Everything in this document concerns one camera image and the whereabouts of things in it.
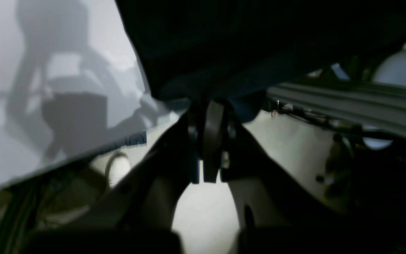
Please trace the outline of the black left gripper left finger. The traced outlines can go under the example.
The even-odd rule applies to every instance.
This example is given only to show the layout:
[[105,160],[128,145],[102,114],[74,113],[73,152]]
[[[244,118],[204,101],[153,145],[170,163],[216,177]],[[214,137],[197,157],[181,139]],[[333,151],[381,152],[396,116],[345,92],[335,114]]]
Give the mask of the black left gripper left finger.
[[199,182],[199,160],[221,143],[224,106],[192,105],[97,204],[55,230],[27,240],[22,254],[180,254],[171,231],[177,202]]

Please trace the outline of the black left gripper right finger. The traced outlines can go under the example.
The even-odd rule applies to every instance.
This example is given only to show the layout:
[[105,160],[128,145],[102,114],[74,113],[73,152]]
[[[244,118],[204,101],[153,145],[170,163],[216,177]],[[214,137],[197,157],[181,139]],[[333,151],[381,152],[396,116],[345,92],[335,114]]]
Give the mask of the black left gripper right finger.
[[232,110],[222,129],[230,165],[220,176],[241,227],[231,254],[406,254],[406,227],[326,207],[266,154]]

